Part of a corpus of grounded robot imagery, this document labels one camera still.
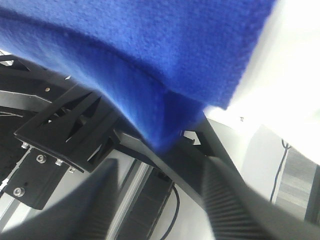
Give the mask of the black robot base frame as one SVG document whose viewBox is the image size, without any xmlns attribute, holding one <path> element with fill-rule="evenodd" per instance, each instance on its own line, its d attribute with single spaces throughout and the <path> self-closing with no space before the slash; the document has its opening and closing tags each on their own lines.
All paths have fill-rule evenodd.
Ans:
<svg viewBox="0 0 320 240">
<path fill-rule="evenodd" d="M 93 172 L 112 151 L 173 178 L 201 202 L 202 157 L 230 156 L 207 120 L 194 129 L 198 145 L 182 136 L 167 153 L 154 153 L 101 93 L 14 55 L 0 57 L 1 150 L 21 161 L 4 192 L 41 210 L 66 171 Z"/>
</svg>

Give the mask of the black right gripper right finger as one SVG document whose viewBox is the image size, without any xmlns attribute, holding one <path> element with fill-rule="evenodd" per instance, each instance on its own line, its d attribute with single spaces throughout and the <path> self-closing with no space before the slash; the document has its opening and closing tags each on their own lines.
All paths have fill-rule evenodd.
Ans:
<svg viewBox="0 0 320 240">
<path fill-rule="evenodd" d="M 217 240 L 318 240 L 320 228 L 268 202 L 219 158 L 203 170 L 203 203 Z"/>
</svg>

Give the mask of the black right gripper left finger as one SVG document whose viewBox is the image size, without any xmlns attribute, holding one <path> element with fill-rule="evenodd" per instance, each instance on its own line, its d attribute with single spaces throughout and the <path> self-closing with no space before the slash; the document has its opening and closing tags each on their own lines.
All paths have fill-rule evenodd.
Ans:
<svg viewBox="0 0 320 240">
<path fill-rule="evenodd" d="M 118 161 L 107 159 L 46 211 L 3 233 L 2 240 L 104 240 L 118 204 Z"/>
</svg>

